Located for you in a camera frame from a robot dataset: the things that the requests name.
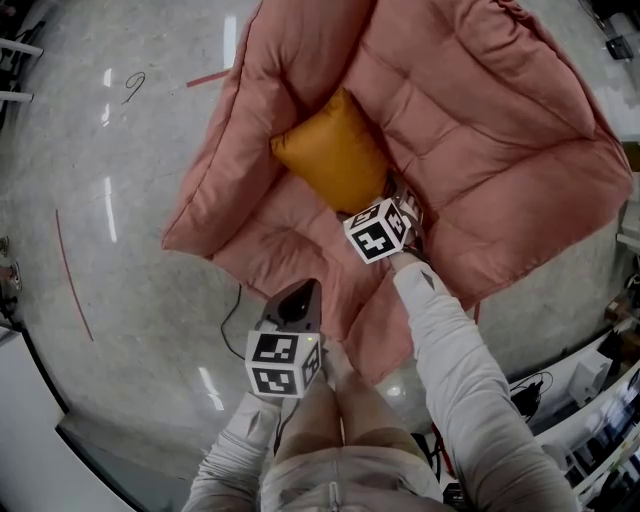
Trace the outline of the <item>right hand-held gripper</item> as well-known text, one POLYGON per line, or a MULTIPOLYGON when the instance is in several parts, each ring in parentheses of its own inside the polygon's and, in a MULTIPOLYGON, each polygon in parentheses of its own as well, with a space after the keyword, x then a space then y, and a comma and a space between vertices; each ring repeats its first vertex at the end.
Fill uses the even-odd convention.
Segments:
POLYGON ((344 233, 366 264, 393 254, 424 251, 424 211, 409 184, 389 178, 383 197, 357 214, 345 214, 344 233))

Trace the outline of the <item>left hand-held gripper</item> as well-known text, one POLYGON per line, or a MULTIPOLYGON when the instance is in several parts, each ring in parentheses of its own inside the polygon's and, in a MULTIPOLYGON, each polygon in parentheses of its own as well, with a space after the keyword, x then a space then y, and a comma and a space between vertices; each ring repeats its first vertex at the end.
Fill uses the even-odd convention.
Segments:
POLYGON ((322 366, 322 287, 298 281, 269 299, 247 336, 245 367, 253 393, 302 398, 322 366))

